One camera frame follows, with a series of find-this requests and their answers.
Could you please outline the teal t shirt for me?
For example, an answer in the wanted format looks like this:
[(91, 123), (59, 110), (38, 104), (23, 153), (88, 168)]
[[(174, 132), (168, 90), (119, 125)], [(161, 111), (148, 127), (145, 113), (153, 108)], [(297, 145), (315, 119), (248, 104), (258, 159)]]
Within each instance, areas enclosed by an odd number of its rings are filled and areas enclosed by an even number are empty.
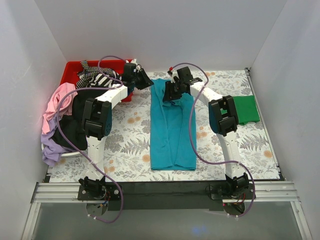
[(165, 79), (154, 79), (150, 87), (150, 166), (155, 170), (194, 171), (197, 157), (190, 142), (197, 145), (194, 98), (163, 101)]

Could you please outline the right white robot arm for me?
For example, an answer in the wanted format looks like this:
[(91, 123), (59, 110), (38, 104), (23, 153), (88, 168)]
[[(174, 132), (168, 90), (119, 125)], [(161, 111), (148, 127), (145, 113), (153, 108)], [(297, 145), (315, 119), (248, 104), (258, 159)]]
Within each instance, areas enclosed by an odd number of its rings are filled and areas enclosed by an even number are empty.
[(206, 81), (203, 81), (198, 77), (194, 77), (187, 66), (177, 70), (174, 67), (170, 67), (167, 73), (171, 80), (165, 83), (163, 101), (178, 100), (184, 94), (194, 97), (189, 116), (189, 128), (191, 128), (193, 111), (197, 101), (205, 104), (208, 108), (209, 126), (218, 137), (224, 161), (209, 162), (204, 160), (197, 152), (193, 142), (192, 131), (189, 129), (190, 144), (195, 155), (206, 164), (225, 165), (225, 184), (218, 191), (222, 196), (229, 196), (232, 199), (243, 196), (249, 189), (251, 174), (241, 163), (236, 134), (239, 118), (234, 98), (230, 95), (222, 96), (209, 88), (209, 78), (207, 77)]

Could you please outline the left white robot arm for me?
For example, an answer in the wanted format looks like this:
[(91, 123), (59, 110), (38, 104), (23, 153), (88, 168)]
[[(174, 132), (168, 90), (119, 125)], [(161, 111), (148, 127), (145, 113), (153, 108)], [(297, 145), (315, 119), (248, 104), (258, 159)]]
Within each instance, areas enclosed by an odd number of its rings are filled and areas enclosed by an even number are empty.
[(95, 99), (85, 101), (82, 126), (87, 140), (87, 155), (90, 159), (85, 178), (79, 182), (83, 191), (95, 200), (104, 199), (109, 195), (105, 187), (104, 151), (107, 136), (112, 129), (112, 110), (126, 99), (135, 88), (142, 90), (153, 85), (144, 69), (135, 59), (126, 61), (121, 76), (123, 85), (116, 84)]

